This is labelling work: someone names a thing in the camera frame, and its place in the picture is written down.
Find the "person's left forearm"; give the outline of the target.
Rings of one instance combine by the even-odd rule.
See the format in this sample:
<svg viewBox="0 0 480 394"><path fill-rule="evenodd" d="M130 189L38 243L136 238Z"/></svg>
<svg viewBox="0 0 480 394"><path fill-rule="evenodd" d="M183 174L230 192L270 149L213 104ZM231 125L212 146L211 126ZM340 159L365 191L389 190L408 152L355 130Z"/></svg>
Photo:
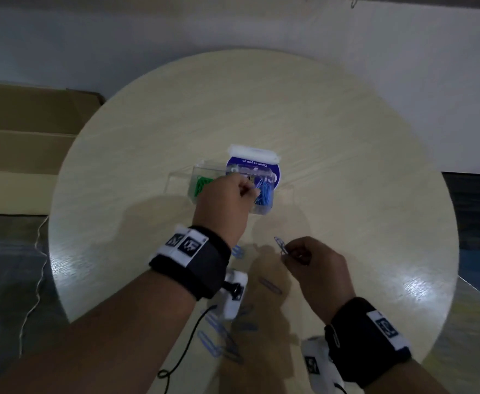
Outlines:
<svg viewBox="0 0 480 394"><path fill-rule="evenodd" d="M171 278L143 273L53 347L23 357L0 377L0 394L146 394L195 305Z"/></svg>

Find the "pile of blue paper clips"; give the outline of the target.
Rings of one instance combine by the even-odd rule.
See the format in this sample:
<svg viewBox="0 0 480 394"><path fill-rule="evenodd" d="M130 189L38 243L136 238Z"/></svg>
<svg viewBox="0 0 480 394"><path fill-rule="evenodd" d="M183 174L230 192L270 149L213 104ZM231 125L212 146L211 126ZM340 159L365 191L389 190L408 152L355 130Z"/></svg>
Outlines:
<svg viewBox="0 0 480 394"><path fill-rule="evenodd" d="M256 176L254 184L261 190L255 205L261 207L272 207L274 182L267 176Z"/></svg>

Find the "brown cardboard box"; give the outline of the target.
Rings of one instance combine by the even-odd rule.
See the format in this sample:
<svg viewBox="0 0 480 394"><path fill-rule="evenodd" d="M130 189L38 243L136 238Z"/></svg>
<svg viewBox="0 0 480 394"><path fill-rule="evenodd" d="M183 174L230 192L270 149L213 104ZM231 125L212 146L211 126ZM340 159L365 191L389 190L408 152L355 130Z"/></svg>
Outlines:
<svg viewBox="0 0 480 394"><path fill-rule="evenodd" d="M0 84L0 214L50 213L61 165L104 103L95 92Z"/></svg>

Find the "group of loose blue clips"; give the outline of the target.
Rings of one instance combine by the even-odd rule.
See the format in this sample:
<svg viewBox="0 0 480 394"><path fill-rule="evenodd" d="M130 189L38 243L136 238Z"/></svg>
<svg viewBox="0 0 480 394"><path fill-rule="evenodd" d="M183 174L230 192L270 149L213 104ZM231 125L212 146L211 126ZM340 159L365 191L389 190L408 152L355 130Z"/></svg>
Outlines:
<svg viewBox="0 0 480 394"><path fill-rule="evenodd" d="M280 265L279 251L268 244L236 248L228 269L248 274L237 317L233 320L219 318L219 290L201 310L196 337L211 357L242 365L245 352L257 340L257 337L251 337L263 332L267 319L279 315L289 282Z"/></svg>

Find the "black wrist band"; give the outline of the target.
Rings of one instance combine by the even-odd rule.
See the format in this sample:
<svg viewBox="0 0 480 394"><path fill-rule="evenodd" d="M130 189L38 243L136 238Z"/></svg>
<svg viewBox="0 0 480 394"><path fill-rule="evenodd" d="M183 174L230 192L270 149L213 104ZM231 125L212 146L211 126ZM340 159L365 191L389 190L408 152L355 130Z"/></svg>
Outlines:
<svg viewBox="0 0 480 394"><path fill-rule="evenodd" d="M343 381L355 383L361 389L396 364L412 358L408 340L364 298L356 297L346 303L331 324L336 329L340 348L335 347L326 325L329 357Z"/></svg>
<svg viewBox="0 0 480 394"><path fill-rule="evenodd" d="M200 225L178 225L155 252L149 267L180 284L196 301L210 299L225 281L231 252L212 230Z"/></svg>

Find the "black left wrist band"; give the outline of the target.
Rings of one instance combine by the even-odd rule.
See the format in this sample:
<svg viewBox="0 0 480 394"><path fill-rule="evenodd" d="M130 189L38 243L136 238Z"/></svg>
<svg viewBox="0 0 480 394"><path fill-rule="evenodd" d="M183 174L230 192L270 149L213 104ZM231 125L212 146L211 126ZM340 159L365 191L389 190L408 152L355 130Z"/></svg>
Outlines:
<svg viewBox="0 0 480 394"><path fill-rule="evenodd" d="M178 225L155 252L149 267L180 284L196 301L210 299L225 281L231 252L212 230L200 225Z"/></svg>

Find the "person's right hand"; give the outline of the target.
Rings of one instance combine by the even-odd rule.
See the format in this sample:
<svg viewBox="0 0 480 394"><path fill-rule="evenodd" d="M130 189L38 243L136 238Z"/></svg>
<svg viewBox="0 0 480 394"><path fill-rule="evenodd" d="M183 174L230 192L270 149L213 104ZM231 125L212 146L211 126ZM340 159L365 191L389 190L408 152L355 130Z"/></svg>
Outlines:
<svg viewBox="0 0 480 394"><path fill-rule="evenodd" d="M356 294L345 257L323 242L313 239L310 265L287 269L298 281L310 308L324 324L329 325L336 313L356 298Z"/></svg>

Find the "white lid with blue label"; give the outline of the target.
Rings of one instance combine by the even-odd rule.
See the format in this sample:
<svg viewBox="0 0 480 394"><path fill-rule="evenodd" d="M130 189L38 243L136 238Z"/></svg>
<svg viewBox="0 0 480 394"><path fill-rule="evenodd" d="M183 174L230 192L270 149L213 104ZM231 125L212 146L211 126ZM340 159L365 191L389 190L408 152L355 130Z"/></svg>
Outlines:
<svg viewBox="0 0 480 394"><path fill-rule="evenodd" d="M229 160L226 166L241 165L250 169L258 168L270 170L274 176L275 189L281 181L281 157L274 151L258 149L245 145L232 144L228 149Z"/></svg>

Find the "pile of green paper clips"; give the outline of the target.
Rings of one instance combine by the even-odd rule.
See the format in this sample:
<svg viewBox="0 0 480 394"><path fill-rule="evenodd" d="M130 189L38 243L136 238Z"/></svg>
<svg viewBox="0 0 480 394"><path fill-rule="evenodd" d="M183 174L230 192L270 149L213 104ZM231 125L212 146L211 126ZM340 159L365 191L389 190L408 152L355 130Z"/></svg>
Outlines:
<svg viewBox="0 0 480 394"><path fill-rule="evenodd" d="M212 181L214 181L213 178L207 178L207 177L204 177L204 176L197 176L196 178L196 183L195 183L195 188L194 188L194 191L193 191L193 197L194 198L197 198L199 196L199 194L203 191L205 185L211 183Z"/></svg>

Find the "person's left hand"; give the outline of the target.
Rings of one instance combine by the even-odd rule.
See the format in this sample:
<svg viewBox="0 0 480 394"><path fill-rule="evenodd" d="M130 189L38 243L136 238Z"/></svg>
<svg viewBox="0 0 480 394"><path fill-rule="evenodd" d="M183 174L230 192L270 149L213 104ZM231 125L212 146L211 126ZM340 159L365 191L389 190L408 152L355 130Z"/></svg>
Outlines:
<svg viewBox="0 0 480 394"><path fill-rule="evenodd" d="M205 185L197 197L192 225L216 233L230 249L235 247L245 232L248 215L255 202L241 200L234 176L222 176Z"/></svg>

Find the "person's right forearm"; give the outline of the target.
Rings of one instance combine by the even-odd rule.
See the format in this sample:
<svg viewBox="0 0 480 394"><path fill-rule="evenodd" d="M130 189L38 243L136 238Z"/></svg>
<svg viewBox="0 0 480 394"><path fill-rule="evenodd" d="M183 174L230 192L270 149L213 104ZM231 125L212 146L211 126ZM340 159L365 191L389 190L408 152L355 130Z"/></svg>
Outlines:
<svg viewBox="0 0 480 394"><path fill-rule="evenodd" d="M396 364L363 391L365 394L450 394L413 359Z"/></svg>

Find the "black right wrist band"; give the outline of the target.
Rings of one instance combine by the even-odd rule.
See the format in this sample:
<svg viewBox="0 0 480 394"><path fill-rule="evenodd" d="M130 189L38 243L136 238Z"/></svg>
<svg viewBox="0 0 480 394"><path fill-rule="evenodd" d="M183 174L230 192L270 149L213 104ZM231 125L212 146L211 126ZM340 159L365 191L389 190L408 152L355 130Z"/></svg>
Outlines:
<svg viewBox="0 0 480 394"><path fill-rule="evenodd" d="M343 381L355 383L361 389L396 364L412 358L408 340L364 298L356 297L346 303L331 324L336 329L340 348L335 347L326 325L329 357Z"/></svg>

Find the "clear plastic compartment box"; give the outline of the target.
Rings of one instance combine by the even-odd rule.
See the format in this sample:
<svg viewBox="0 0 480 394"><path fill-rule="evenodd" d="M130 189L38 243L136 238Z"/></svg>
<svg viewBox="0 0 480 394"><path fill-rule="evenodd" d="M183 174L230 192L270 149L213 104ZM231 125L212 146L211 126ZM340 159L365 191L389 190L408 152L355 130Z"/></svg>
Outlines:
<svg viewBox="0 0 480 394"><path fill-rule="evenodd" d="M282 179L281 157L232 156L227 161L199 160L193 163L165 164L167 179L165 194L186 196L193 205L204 187L222 176L239 173L259 189L250 212L268 214L274 206L275 193Z"/></svg>

